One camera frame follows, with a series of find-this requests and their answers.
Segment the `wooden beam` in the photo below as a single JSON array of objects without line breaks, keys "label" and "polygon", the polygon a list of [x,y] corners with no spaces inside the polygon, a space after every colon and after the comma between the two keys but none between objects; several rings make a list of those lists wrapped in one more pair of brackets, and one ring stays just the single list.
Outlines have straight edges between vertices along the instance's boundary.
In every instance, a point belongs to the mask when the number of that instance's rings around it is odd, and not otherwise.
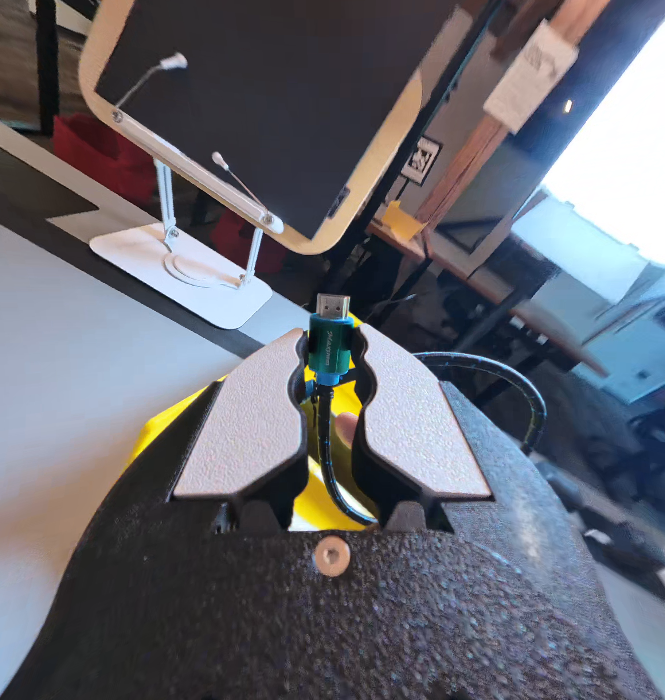
[{"label": "wooden beam", "polygon": [[[547,25],[568,48],[577,48],[608,4],[563,1]],[[436,227],[510,133],[503,121],[485,113],[419,207],[416,218],[426,227]]]}]

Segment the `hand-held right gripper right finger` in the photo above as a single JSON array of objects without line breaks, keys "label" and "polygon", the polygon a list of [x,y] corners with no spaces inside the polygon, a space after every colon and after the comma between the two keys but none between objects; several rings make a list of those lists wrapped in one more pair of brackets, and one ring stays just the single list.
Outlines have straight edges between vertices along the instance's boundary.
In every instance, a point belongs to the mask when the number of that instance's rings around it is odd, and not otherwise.
[{"label": "hand-held right gripper right finger", "polygon": [[368,324],[353,332],[353,478],[378,506],[489,500],[493,493],[439,380]]}]

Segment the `black HDMI cable green plug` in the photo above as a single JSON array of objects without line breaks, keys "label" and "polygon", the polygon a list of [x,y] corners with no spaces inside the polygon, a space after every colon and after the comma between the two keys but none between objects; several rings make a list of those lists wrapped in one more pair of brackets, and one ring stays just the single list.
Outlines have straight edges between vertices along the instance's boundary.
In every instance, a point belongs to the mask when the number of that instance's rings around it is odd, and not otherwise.
[{"label": "black HDMI cable green plug", "polygon": [[[351,363],[354,322],[348,313],[349,301],[348,296],[319,294],[316,312],[309,320],[308,366],[315,375],[310,397],[317,432],[318,464],[328,496],[341,513],[364,528],[379,529],[380,521],[345,500],[332,460],[332,401],[335,387],[349,373]],[[528,456],[536,448],[544,433],[547,407],[534,384],[519,371],[490,358],[456,351],[421,352],[414,357],[432,368],[486,372],[516,387],[530,408],[529,425],[520,450]]]}]

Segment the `yellow plastic bin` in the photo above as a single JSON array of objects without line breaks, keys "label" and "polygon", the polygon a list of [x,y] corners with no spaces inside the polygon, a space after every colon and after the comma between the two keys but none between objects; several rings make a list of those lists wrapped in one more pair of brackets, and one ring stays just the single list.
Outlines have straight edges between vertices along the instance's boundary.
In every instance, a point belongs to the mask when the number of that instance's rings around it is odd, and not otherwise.
[{"label": "yellow plastic bin", "polygon": [[[128,465],[131,465],[137,458],[146,456],[153,447],[156,447],[154,455],[158,457],[166,457],[168,455],[167,448],[176,448],[175,487],[190,450],[199,435],[200,429],[204,425],[207,411],[214,401],[220,383],[226,377],[227,375],[150,419],[138,435],[138,440],[133,447]],[[320,468],[316,467],[313,460],[309,458],[309,422],[311,422],[312,419],[308,417],[305,410],[304,413],[306,415],[308,428],[308,484],[295,499],[292,506],[270,505],[271,509],[282,523],[283,529],[287,529],[292,523],[295,527],[298,527],[301,523],[306,523],[307,529],[359,529],[360,526],[354,524],[354,522],[345,517],[334,506],[322,482]],[[215,500],[212,498],[186,498],[179,500],[197,499],[208,499],[227,503],[235,509],[236,513],[240,513],[247,502],[260,501],[249,500],[245,502],[244,505],[238,505],[230,501]]]}]

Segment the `bright softbox light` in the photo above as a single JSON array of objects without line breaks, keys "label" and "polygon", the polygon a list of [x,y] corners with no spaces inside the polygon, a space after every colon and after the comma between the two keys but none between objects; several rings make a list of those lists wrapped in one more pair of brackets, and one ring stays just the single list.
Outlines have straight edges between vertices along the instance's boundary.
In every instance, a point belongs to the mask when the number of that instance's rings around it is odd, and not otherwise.
[{"label": "bright softbox light", "polygon": [[543,184],[604,233],[665,265],[665,20]]}]

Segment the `white tipped pin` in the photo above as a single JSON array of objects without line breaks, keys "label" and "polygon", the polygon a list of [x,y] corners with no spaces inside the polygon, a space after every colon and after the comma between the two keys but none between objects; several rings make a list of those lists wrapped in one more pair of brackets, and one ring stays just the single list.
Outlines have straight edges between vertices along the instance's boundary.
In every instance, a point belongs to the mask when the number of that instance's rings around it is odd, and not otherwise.
[{"label": "white tipped pin", "polygon": [[262,220],[264,223],[267,225],[270,225],[273,221],[273,218],[271,216],[271,212],[267,209],[267,207],[264,205],[264,203],[261,201],[261,199],[255,195],[255,193],[231,170],[230,165],[224,160],[222,154],[218,151],[214,151],[211,155],[213,162],[218,165],[222,170],[226,171],[229,173],[232,177],[233,180],[235,180],[242,189],[244,189],[245,192],[248,193],[250,198],[257,202],[259,207],[265,212],[263,215]]},{"label": "white tipped pin", "polygon": [[187,68],[188,60],[181,52],[176,52],[171,56],[164,57],[156,65],[151,66],[116,102],[112,112],[114,121],[119,122],[122,119],[122,108],[133,98],[136,92],[142,89],[153,75],[164,72],[181,71]]}]

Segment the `red chair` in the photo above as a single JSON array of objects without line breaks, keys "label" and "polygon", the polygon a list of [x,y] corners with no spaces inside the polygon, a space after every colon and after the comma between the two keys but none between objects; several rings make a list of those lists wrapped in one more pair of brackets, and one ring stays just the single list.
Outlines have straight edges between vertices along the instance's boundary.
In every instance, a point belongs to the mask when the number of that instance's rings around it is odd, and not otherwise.
[{"label": "red chair", "polygon": [[53,152],[127,201],[143,206],[157,188],[153,158],[94,116],[54,118]]}]

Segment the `white paper label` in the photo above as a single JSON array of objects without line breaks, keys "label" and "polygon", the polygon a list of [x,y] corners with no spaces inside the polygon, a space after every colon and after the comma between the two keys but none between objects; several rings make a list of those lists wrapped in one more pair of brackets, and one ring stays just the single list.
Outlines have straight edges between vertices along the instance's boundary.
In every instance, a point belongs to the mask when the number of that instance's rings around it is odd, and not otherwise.
[{"label": "white paper label", "polygon": [[526,124],[570,70],[579,48],[545,20],[531,35],[484,103],[486,115],[512,135]]}]

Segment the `black panel with wooden rim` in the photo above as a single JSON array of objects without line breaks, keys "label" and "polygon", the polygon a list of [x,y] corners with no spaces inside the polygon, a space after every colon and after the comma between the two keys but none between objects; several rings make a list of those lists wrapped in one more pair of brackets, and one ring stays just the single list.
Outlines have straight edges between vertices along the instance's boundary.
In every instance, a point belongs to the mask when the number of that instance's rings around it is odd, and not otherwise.
[{"label": "black panel with wooden rim", "polygon": [[151,66],[184,54],[187,69],[153,75],[122,110],[244,191],[213,162],[220,152],[283,221],[283,234],[268,235],[314,256],[344,236],[418,124],[432,85],[421,71],[455,5],[101,1],[81,91],[122,135],[116,102]]}]

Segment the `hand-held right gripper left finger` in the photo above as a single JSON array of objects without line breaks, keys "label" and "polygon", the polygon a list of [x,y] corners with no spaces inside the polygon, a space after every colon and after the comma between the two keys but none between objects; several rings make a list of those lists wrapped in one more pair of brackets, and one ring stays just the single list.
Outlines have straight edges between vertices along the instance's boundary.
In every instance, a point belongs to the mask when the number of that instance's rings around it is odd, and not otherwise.
[{"label": "hand-held right gripper left finger", "polygon": [[177,499],[292,506],[309,481],[304,367],[307,333],[294,328],[220,383],[173,490]]}]

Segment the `white square marker tag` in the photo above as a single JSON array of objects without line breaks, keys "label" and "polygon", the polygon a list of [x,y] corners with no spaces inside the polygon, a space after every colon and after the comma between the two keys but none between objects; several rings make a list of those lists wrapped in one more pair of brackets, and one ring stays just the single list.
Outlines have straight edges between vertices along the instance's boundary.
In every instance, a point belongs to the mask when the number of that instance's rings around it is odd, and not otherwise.
[{"label": "white square marker tag", "polygon": [[400,176],[408,182],[422,186],[429,176],[434,163],[442,152],[443,144],[427,136],[418,139],[413,153],[400,171]]}]

